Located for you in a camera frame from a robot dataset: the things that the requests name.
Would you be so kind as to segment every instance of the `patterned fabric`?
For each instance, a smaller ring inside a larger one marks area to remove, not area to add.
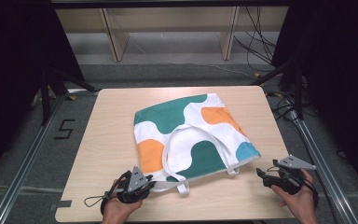
[[[215,93],[190,96],[136,112],[134,134],[140,166],[157,181],[153,191],[238,168],[260,157]]]

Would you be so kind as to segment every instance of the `hand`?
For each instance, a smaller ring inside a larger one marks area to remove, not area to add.
[[[303,169],[301,169],[301,172],[305,178],[312,183],[312,176]],[[275,185],[272,185],[271,189],[283,199],[283,201],[279,203],[279,206],[289,207],[292,214],[300,223],[317,223],[312,199],[313,192],[308,187],[303,185],[301,190],[294,195],[288,194]]]
[[[122,203],[116,196],[113,193],[113,198],[106,203],[103,210],[103,224],[123,224],[133,211],[142,206],[142,200],[136,203]]]

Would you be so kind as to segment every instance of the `gray carpet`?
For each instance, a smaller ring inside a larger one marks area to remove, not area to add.
[[[227,70],[242,71],[248,75],[254,73],[254,70],[243,64],[219,66]],[[98,88],[229,86],[248,85],[253,81],[252,78],[247,77],[245,74],[227,72],[221,68],[195,64],[81,66],[87,82]],[[258,65],[258,68],[269,70],[272,67]],[[267,82],[264,86],[266,92],[275,92],[278,81],[279,77],[275,77]],[[69,89],[77,88],[71,83],[68,83],[67,86]],[[279,97],[268,97],[268,102],[272,108],[275,108],[281,99]],[[53,120],[47,139],[36,157],[21,193],[11,209],[7,223],[56,223],[54,206],[61,198],[95,100],[96,96],[90,94],[77,96],[75,100],[64,101]],[[339,146],[323,120],[315,116],[317,115],[316,111],[310,106],[305,108],[305,112],[305,121],[312,136],[358,216],[358,176],[356,172],[345,159],[336,154]],[[63,128],[73,129],[73,131],[68,139],[57,139],[57,137],[67,135],[67,132],[59,132],[64,120],[68,121],[64,123]],[[0,199],[31,147],[40,128],[41,121],[41,102],[37,101],[34,109],[29,111],[27,119],[22,123],[11,149],[0,160]],[[304,161],[310,161],[296,126],[284,119],[278,119],[277,124],[289,153]],[[321,223],[334,223],[332,211],[327,203],[326,195],[322,191],[322,184],[315,174],[313,176],[315,187],[321,194],[317,218]],[[334,210],[338,223],[342,223],[337,209]],[[268,224],[297,223],[294,219],[265,221]]]

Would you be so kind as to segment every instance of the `floor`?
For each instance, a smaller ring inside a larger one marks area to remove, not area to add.
[[[275,43],[278,35],[279,33],[265,33],[264,37]],[[251,37],[246,33],[236,34],[236,37],[245,45],[249,45],[251,42]],[[145,71],[145,76],[147,76],[149,72],[146,71],[146,68],[150,66],[179,70],[186,65],[191,69],[197,69],[200,73],[228,73],[231,75],[227,76],[239,75],[249,81],[254,80],[255,74],[265,74],[266,72],[249,67],[242,69],[244,65],[250,64],[253,68],[264,70],[273,69],[260,58],[248,53],[237,41],[233,42],[230,60],[223,61],[215,33],[131,34],[120,63],[113,62],[105,34],[69,34],[68,39],[86,79],[90,80],[91,84],[96,85],[103,85],[103,82],[110,78],[106,76],[106,71],[110,71],[109,69],[128,71],[129,66],[131,68],[137,67],[141,72]],[[262,55],[266,57],[269,56],[257,41],[252,43],[252,49],[264,52]],[[265,91],[277,92],[279,78],[276,77],[266,83]],[[137,86],[141,84],[131,83],[129,85]],[[70,84],[68,86],[69,89],[77,88]],[[112,86],[123,88],[125,84],[120,86],[118,82],[112,83]],[[51,102],[57,102],[57,99],[54,100],[53,94],[51,96]],[[95,94],[78,94],[75,100],[68,98],[62,100],[55,120],[52,121],[50,129],[46,131],[41,149],[34,155],[31,169],[20,184],[17,199],[7,208],[9,213],[5,217],[6,223],[56,223],[55,210],[75,159],[79,142],[87,127],[96,97]],[[280,97],[269,97],[268,102],[272,108],[275,108],[284,104],[281,99]],[[357,218],[352,223],[358,223],[358,176],[351,165],[337,155],[339,146],[328,131],[328,127],[325,127],[323,120],[317,117],[317,111],[312,107],[305,108],[305,117],[307,128],[326,160],[328,171],[333,174],[337,185],[349,201]],[[40,137],[41,120],[40,98],[36,97],[34,107],[30,110],[18,137],[13,142],[12,149],[6,152],[0,160],[0,202],[15,179],[24,158],[27,158],[30,148],[35,147],[34,140]],[[72,141],[59,140],[59,137],[62,136],[59,129],[64,120],[67,120],[65,128],[74,130],[71,135]],[[293,153],[305,161],[310,161],[296,125],[284,119],[278,119],[277,124],[289,153]],[[350,223],[344,217],[345,212],[343,213],[332,200],[332,207],[329,207],[327,199],[333,199],[334,195],[331,192],[323,193],[323,182],[317,181],[315,183],[321,197],[321,203],[317,210],[318,219],[321,223],[334,223],[332,214],[335,214],[337,223]],[[271,224],[296,223],[293,219],[265,221]]]

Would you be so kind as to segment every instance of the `orange pattern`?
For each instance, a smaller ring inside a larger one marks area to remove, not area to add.
[[[240,125],[234,121],[225,107],[203,107],[201,109],[201,115],[209,124],[229,123],[237,130],[237,132],[245,135],[242,132]]]
[[[152,173],[162,169],[162,151],[164,145],[154,139],[146,139],[138,144],[141,167],[144,173]]]

